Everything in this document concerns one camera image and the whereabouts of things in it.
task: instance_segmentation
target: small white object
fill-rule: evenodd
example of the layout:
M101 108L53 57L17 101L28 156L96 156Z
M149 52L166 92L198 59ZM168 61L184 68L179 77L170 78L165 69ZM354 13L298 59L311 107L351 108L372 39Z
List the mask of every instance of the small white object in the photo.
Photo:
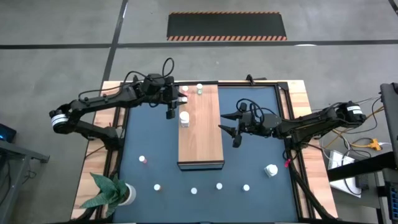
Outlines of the small white object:
M218 190L221 190L221 189L223 188L223 184L222 184L222 183L217 183L217 184L216 184L216 188L217 188Z
M187 128L189 127L189 114L186 111L180 113L180 123L181 127Z
M197 193L198 193L198 189L192 187L191 194L197 194Z
M249 191L250 187L247 184L245 184L245 185L243 185L243 190L244 191Z
M161 187L159 184L155 184L155 185L154 185L154 190L156 190L156 191L160 191L161 188L162 188L162 187Z
M198 94L201 95L201 93L203 92L203 85L202 84L197 84L197 90L198 90Z
M278 167L274 164L269 164L266 168L264 168L264 171L268 177L273 177L278 173Z
M129 192L130 192L129 193L129 197L127 198L127 200L125 200L124 202L120 203L118 206L129 205L136 199L136 196L137 196L136 189L133 186L129 185L129 184L126 184L126 186L127 186L127 188L129 189Z
M142 162L143 164L147 163L147 159L145 159L145 156L140 156L139 161Z

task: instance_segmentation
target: white joint motor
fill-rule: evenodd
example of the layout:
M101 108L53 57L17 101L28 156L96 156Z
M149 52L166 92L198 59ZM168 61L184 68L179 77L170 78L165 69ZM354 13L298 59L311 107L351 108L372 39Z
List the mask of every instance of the white joint motor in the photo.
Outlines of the white joint motor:
M61 122L68 122L68 118L65 114L58 114L51 118L51 125L54 127L56 124Z

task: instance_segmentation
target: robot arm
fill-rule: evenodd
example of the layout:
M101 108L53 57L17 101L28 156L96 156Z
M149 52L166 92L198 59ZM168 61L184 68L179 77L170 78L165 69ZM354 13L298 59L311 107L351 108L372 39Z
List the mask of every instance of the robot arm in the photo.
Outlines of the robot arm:
M100 138L106 149L118 150L121 147L119 136L115 128L101 128L84 121L80 118L90 112L105 110L108 108L122 107L133 108L143 103L167 105L166 118L175 117L174 109L185 102L179 102L178 97L185 96L179 93L174 86L174 77L163 77L159 74L149 74L143 81L134 77L132 83L121 85L121 89L112 95L94 98L79 98L69 104L65 104L50 111L52 127L56 133L69 134L80 133L87 139Z
M319 112L291 120L282 119L273 112L258 116L258 110L262 111L256 104L251 103L248 110L247 104L241 103L237 112L221 115L222 118L238 120L237 128L219 125L234 139L233 147L239 147L241 134L248 133L266 138L290 139L290 147L299 149L315 136L322 137L338 127L357 128L366 120L361 108L352 101L335 103Z

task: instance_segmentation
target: yellow cable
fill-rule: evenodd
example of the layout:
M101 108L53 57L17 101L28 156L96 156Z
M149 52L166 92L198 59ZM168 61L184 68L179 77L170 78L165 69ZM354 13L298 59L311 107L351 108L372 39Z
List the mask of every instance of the yellow cable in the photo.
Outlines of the yellow cable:
M383 108L384 108L384 106L379 107L375 112L373 112L373 113L367 115L366 119L368 119L368 118L370 118L371 116L373 116L374 114L376 114L376 113L382 111ZM349 131L348 129L349 129L349 128L346 128L346 129L344 129L344 130L342 130L342 131L335 130L335 129L332 130L334 133L337 134L337 136L336 136L331 142L329 142L329 144L327 144L324 148L326 149L326 148L329 147L331 144L333 144L342 134L344 134L344 133L346 133L347 131Z
M368 145L355 145L355 144L351 144L351 143L350 143L350 145L351 145L351 146L354 146L354 147L371 147L370 144L368 144Z

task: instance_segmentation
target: potted plant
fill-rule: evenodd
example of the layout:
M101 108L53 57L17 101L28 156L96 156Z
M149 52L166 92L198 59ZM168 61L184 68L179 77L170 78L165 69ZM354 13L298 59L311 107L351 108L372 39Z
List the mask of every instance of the potted plant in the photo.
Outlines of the potted plant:
M126 184L123 180L119 180L118 176L113 177L113 181L103 175L93 174L95 184L101 189L101 192L87 200L81 208L91 208L99 205L108 204L106 217L112 215L117 206L129 205L136 198L136 190L133 186Z

